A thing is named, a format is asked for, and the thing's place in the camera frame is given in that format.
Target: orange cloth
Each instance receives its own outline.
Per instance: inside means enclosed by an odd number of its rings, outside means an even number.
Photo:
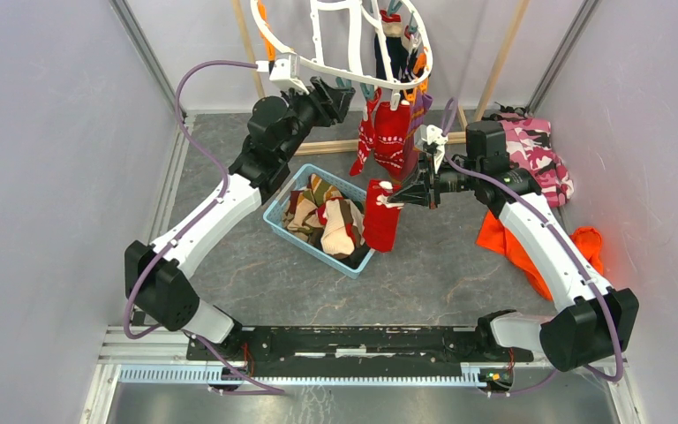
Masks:
[[[592,227],[581,227],[570,236],[578,251],[586,260],[604,275],[604,264],[601,263],[599,252],[601,251],[601,234]],[[487,212],[485,221],[482,223],[482,229],[479,230],[477,237],[477,246],[492,250],[497,254],[505,255],[517,268],[524,271],[526,278],[529,279],[531,287],[541,294],[543,298],[552,300],[552,294],[547,288],[544,278],[537,271],[537,267],[529,259],[529,255],[516,237],[510,231],[503,227],[492,213]]]

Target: white wall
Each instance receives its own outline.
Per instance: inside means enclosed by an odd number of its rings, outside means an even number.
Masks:
[[[172,115],[106,1],[0,1],[0,423],[74,423]]]
[[[194,65],[206,60],[247,61],[228,1],[127,2],[174,85]],[[433,45],[435,62],[430,90],[436,103],[444,105],[461,88],[458,94],[461,103],[466,107],[476,106],[517,0],[417,0],[413,3],[425,21]],[[495,89],[494,101],[509,104],[529,101],[581,3],[581,0],[531,0]],[[241,0],[241,4],[256,57],[265,59],[263,41],[252,22],[250,1]],[[385,7],[388,0],[380,0],[379,4]],[[264,5],[274,34],[302,56],[313,57],[307,0],[265,0]],[[347,20],[346,13],[321,14],[327,64],[346,67],[347,26],[343,22]],[[373,32],[369,25],[365,26],[363,64],[367,73],[374,73]],[[331,34],[335,36],[333,52]],[[276,94],[267,79],[264,85]],[[188,110],[250,111],[257,100],[251,75],[238,69],[204,71],[191,80],[182,97],[182,104]],[[356,96],[356,105],[361,98]]]
[[[604,236],[640,313],[631,376],[648,422],[678,422],[678,2],[601,2],[539,115],[576,181],[573,225]]]

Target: blue plastic basket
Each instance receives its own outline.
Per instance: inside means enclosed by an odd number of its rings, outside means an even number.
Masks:
[[[326,263],[329,267],[344,273],[344,275],[348,276],[349,278],[357,278],[360,275],[360,272],[365,269],[365,265],[367,265],[368,261],[370,261],[371,256],[373,256],[375,253],[374,250],[371,249],[370,252],[367,253],[359,267],[352,269],[332,258],[331,256],[324,254],[321,250],[293,236],[289,231],[282,228],[282,215],[284,214],[284,210],[287,208],[287,203],[290,201],[290,196],[288,193],[307,186],[308,178],[312,174],[317,174],[319,177],[338,188],[339,191],[345,196],[354,201],[365,200],[365,190],[361,190],[355,185],[352,185],[335,175],[329,174],[317,166],[307,163],[303,165],[300,170],[298,170],[298,173],[292,177],[292,179],[284,186],[282,191],[279,192],[271,205],[269,205],[267,211],[264,212],[264,221],[266,221],[271,226],[271,229],[274,230],[274,232],[279,237],[289,241],[300,249],[305,250],[314,258]]]

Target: pink camouflage fabric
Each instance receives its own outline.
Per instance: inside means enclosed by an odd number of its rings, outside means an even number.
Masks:
[[[551,208],[564,205],[573,195],[573,180],[562,159],[552,150],[549,121],[525,117],[512,108],[501,107],[487,119],[500,121],[505,130],[510,161],[529,170]]]

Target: red and white patterned sock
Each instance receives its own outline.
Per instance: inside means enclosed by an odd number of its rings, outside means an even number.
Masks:
[[[391,110],[382,102],[375,114],[375,162],[386,168],[393,179],[400,179],[404,165],[404,141],[410,126],[410,105],[399,103]]]
[[[398,189],[398,185],[378,179],[371,179],[367,186],[363,238],[369,247],[379,252],[390,252],[394,248],[403,204],[389,204],[388,196]]]
[[[373,127],[373,112],[380,100],[380,88],[375,90],[375,98],[365,104],[365,116],[359,127],[358,158],[352,164],[350,175],[355,176],[362,172],[365,161],[375,148],[375,128]]]

